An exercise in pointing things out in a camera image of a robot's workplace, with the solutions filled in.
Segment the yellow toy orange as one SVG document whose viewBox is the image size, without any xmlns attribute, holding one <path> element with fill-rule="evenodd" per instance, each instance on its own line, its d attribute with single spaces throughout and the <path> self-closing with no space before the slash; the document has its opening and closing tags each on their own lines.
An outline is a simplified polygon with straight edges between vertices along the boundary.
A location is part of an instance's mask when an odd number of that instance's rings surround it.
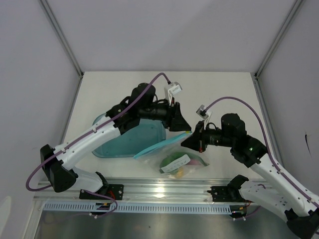
<svg viewBox="0 0 319 239">
<path fill-rule="evenodd" d="M 180 167 L 176 170 L 174 170 L 172 173 L 171 173 L 171 176 L 174 178 L 174 179 L 180 179 L 184 176 L 184 168 L 183 167 Z"/>
</svg>

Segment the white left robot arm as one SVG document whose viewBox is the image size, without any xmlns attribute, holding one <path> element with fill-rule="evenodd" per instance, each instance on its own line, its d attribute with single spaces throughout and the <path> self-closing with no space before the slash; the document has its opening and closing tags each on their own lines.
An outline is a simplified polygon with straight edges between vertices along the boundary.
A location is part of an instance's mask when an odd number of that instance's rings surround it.
<svg viewBox="0 0 319 239">
<path fill-rule="evenodd" d="M 70 188 L 90 191 L 97 199 L 108 194 L 108 183 L 99 173 L 89 173 L 76 168 L 76 164 L 88 152 L 137 127 L 142 119 L 159 120 L 169 131 L 190 131 L 191 126 L 183 118 L 180 104 L 174 96 L 181 92 L 179 83 L 168 84 L 165 98 L 156 100 L 153 85 L 140 83 L 119 104 L 113 106 L 97 123 L 78 138 L 52 148 L 45 145 L 40 150 L 42 167 L 48 181 L 56 193 Z"/>
</svg>

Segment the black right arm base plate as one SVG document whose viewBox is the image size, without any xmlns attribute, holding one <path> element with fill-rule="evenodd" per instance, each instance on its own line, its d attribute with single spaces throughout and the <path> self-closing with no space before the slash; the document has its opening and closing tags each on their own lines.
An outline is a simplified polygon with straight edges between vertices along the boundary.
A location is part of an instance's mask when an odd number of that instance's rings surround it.
<svg viewBox="0 0 319 239">
<path fill-rule="evenodd" d="M 237 189 L 232 189 L 228 186 L 212 186 L 207 190 L 207 193 L 211 195 L 213 202 L 245 202 Z"/>
</svg>

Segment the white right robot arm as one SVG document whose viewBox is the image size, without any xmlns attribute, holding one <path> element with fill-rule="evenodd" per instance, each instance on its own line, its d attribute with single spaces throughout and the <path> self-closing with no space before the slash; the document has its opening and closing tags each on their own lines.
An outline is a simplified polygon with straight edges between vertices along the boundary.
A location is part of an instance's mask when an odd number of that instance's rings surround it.
<svg viewBox="0 0 319 239">
<path fill-rule="evenodd" d="M 247 134 L 237 114 L 225 114 L 221 128 L 210 129 L 199 121 L 194 133 L 181 146 L 204 152 L 209 145 L 229 147 L 231 155 L 262 178 L 271 189 L 237 175 L 228 186 L 228 197 L 259 204 L 280 217 L 293 234 L 311 239 L 319 232 L 319 197 L 294 178 L 258 139 Z"/>
</svg>

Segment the green toy bell pepper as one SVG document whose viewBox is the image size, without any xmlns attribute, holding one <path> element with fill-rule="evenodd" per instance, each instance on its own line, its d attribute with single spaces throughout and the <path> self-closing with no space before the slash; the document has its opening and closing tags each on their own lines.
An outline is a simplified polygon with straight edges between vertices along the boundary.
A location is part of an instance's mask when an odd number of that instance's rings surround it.
<svg viewBox="0 0 319 239">
<path fill-rule="evenodd" d="M 186 165 L 190 161 L 190 158 L 187 156 L 188 154 L 191 153 L 180 151 L 168 155 L 161 161 L 159 165 L 160 170 L 167 173 Z"/>
</svg>

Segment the clear zip top bag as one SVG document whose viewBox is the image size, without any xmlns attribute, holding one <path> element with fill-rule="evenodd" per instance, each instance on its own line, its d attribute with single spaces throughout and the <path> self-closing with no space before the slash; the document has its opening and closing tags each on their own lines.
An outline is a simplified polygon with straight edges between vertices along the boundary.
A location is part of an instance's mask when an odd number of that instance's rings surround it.
<svg viewBox="0 0 319 239">
<path fill-rule="evenodd" d="M 137 153 L 133 159 L 148 165 L 160 176 L 181 179 L 209 166 L 206 158 L 199 152 L 181 146 L 191 135 L 191 131 L 186 131 L 156 143 Z"/>
</svg>

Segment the purple toy eggplant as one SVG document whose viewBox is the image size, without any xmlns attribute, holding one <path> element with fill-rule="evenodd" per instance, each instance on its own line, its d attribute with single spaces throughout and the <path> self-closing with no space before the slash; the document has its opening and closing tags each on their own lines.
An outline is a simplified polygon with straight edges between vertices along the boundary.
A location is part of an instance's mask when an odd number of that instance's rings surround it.
<svg viewBox="0 0 319 239">
<path fill-rule="evenodd" d="M 204 167 L 208 166 L 208 164 L 196 154 L 188 154 L 187 156 L 190 158 L 190 161 L 187 163 L 187 165 L 201 165 Z"/>
</svg>

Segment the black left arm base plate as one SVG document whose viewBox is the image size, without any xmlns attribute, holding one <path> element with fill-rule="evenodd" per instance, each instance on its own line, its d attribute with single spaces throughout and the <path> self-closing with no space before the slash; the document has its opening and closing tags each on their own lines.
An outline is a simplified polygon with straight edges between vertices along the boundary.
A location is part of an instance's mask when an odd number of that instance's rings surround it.
<svg viewBox="0 0 319 239">
<path fill-rule="evenodd" d="M 80 191 L 79 199 L 81 200 L 105 200 L 104 197 L 107 196 L 115 200 L 122 200 L 124 194 L 124 185 L 123 184 L 109 184 L 108 188 L 103 186 L 99 191 L 96 192 L 99 196 L 95 196 L 85 192 L 84 190 Z"/>
</svg>

